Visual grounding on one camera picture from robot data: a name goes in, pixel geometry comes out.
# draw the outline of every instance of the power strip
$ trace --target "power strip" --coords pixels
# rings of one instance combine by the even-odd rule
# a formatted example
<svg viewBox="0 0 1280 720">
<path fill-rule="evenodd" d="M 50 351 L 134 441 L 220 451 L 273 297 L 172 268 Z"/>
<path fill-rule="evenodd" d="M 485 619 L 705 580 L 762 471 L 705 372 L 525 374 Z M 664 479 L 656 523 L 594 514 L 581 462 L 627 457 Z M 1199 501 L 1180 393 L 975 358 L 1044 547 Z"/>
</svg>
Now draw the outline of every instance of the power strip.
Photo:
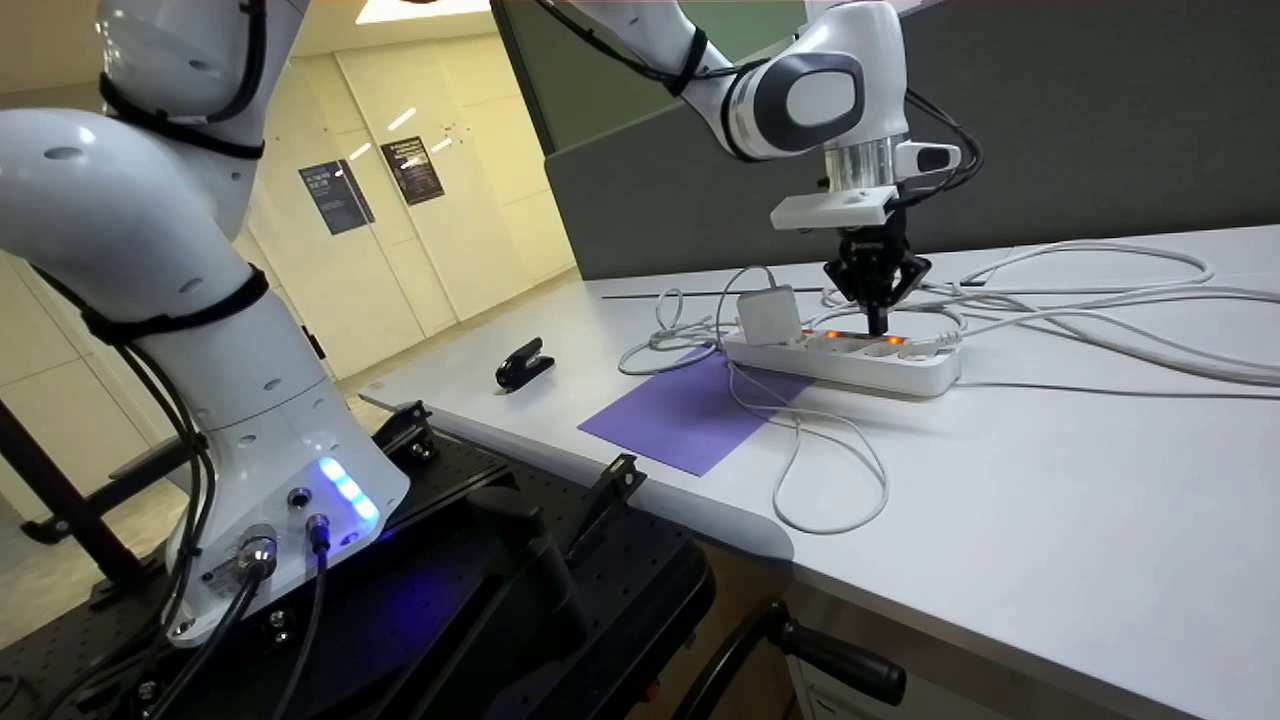
<svg viewBox="0 0 1280 720">
<path fill-rule="evenodd" d="M 960 381 L 956 344 L 913 344 L 910 337 L 799 333 L 788 344 L 748 344 L 742 333 L 719 341 L 746 367 L 812 374 L 881 394 L 932 401 Z"/>
</svg>

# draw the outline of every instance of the purple paper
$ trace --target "purple paper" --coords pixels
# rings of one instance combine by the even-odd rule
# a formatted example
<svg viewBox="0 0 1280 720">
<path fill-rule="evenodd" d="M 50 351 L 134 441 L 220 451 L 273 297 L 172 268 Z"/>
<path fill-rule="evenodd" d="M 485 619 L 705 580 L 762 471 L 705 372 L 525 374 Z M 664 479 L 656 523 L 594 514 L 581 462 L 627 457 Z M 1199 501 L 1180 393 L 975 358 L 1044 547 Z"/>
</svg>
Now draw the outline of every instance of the purple paper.
<svg viewBox="0 0 1280 720">
<path fill-rule="evenodd" d="M 733 447 L 742 447 L 770 410 L 748 410 L 728 394 L 719 355 L 664 372 L 595 410 L 581 425 L 608 443 L 619 443 L 636 457 L 673 462 L 690 475 L 714 471 Z M 754 382 L 742 382 L 756 403 L 794 403 L 807 381 L 754 372 Z"/>
</svg>

